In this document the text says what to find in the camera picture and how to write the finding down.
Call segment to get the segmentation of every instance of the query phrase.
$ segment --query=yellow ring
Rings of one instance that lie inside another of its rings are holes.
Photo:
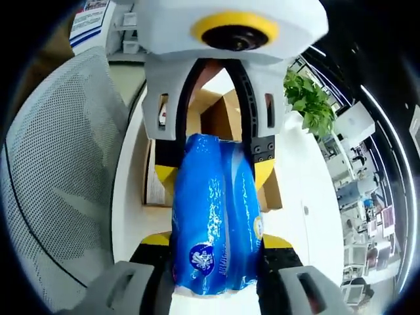
[[[273,42],[279,33],[277,22],[273,22],[250,12],[225,11],[217,13],[196,22],[191,29],[191,34],[203,42],[203,34],[213,28],[225,25],[248,26],[259,30],[268,38],[268,44]]]

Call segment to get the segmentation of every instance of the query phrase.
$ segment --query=camera lens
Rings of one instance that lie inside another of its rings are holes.
[[[225,25],[206,31],[202,39],[210,47],[228,51],[251,51],[268,42],[267,36],[255,28]]]

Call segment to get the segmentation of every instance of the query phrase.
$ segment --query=white shelf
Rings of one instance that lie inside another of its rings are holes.
[[[114,31],[135,31],[137,26],[114,26]]]
[[[146,53],[139,51],[136,54],[124,54],[122,51],[117,51],[115,54],[107,56],[108,61],[128,61],[128,62],[145,62]]]

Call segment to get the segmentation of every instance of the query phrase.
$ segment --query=white floor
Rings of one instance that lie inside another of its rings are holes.
[[[142,64],[110,64],[110,75],[127,106],[146,79]]]
[[[371,285],[375,294],[360,315],[381,315],[394,302],[394,278]]]

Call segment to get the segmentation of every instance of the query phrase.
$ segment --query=cardboard box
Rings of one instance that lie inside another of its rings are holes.
[[[224,140],[242,140],[242,123],[238,97],[235,90],[224,96],[200,90],[187,111],[186,134],[203,133],[217,135]],[[154,171],[154,147],[147,149],[148,158],[144,169],[144,204],[154,207],[171,207],[172,197],[163,188]],[[282,208],[282,199],[275,170],[258,191],[262,212]]]

